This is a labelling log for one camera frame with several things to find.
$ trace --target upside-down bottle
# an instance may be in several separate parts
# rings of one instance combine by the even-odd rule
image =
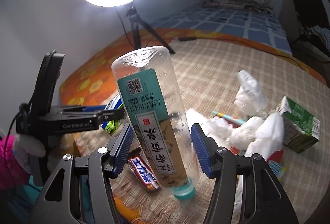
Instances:
[[[116,59],[113,76],[158,183],[179,200],[195,194],[199,170],[187,118],[165,47],[138,49]]]

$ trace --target barcode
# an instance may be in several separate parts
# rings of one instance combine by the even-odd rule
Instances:
[[[317,139],[320,139],[320,129],[321,129],[321,122],[314,117],[313,127],[311,129],[311,135]]]
[[[127,86],[131,95],[143,92],[140,78],[135,78],[133,80],[127,81]]]

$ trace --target tripod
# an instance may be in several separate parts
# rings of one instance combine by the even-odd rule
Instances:
[[[139,34],[139,23],[150,33],[152,34],[163,46],[165,46],[170,54],[175,54],[172,48],[155,32],[155,30],[145,21],[140,18],[140,15],[136,11],[134,6],[130,6],[128,11],[126,12],[126,16],[131,22],[131,28],[133,32],[133,40],[134,40],[134,49],[141,48],[141,38]]]

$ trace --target bed sheet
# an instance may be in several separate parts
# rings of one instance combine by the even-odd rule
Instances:
[[[231,34],[292,55],[285,31],[278,19],[271,15],[246,10],[193,6],[151,25],[154,28],[196,29]]]

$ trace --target green carton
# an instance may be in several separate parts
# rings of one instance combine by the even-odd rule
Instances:
[[[301,153],[320,140],[321,122],[307,110],[284,96],[277,107],[284,121],[284,145]]]

